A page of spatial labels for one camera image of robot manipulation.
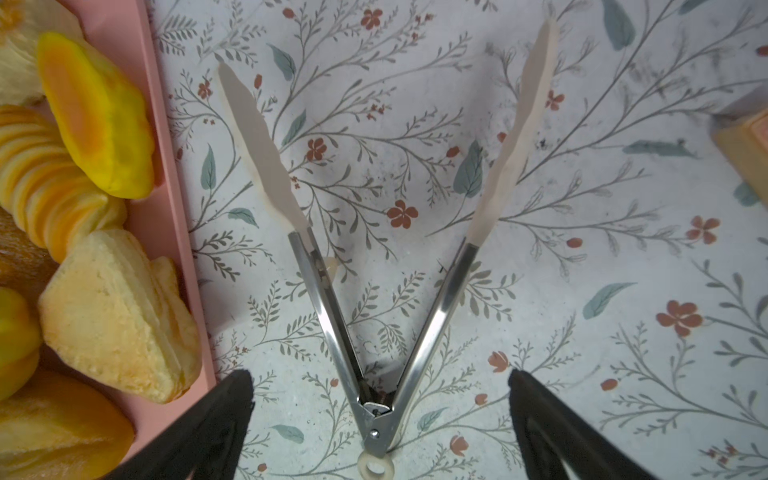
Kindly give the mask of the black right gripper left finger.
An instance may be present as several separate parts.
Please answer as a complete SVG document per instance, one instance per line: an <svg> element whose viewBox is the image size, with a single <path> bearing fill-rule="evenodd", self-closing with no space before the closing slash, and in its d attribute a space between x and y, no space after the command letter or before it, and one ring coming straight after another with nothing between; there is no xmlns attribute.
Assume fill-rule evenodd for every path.
<svg viewBox="0 0 768 480"><path fill-rule="evenodd" d="M238 369L105 477L232 479L254 408L251 374Z"/></svg>

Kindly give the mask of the pale turnover pastry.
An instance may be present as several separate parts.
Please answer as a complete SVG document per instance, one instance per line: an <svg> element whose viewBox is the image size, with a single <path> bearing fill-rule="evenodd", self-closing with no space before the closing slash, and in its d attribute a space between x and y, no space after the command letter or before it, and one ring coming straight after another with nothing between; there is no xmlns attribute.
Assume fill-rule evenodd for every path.
<svg viewBox="0 0 768 480"><path fill-rule="evenodd" d="M198 379L198 326L174 262L149 259L121 229L99 230L67 255L38 299L45 343L72 369L158 404Z"/></svg>

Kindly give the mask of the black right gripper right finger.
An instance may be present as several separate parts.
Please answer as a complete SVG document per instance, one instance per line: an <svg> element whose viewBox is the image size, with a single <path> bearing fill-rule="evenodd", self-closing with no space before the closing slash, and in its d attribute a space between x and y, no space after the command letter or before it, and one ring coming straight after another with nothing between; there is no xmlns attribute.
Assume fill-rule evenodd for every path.
<svg viewBox="0 0 768 480"><path fill-rule="evenodd" d="M530 373L509 377L510 416L530 479L651 479Z"/></svg>

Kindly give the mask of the steel tongs with white tips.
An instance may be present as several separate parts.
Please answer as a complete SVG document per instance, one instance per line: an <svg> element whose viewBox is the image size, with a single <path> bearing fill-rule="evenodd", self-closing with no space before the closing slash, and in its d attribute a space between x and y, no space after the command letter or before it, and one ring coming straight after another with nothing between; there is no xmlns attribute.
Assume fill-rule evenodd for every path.
<svg viewBox="0 0 768 480"><path fill-rule="evenodd" d="M547 18L523 68L513 127L490 169L469 230L433 302L396 390L381 400L374 397L359 366L329 270L309 222L292 193L289 174L264 117L250 90L235 72L224 63L217 66L215 79L225 101L224 110L236 126L236 138L245 150L243 158L248 172L254 185L260 188L268 209L287 233L330 358L362 436L363 450L357 465L364 479L391 479L395 475L388 452L399 436L411 399L456 310L471 264L503 213L526 165L545 111L558 57L559 37L556 20Z"/></svg>

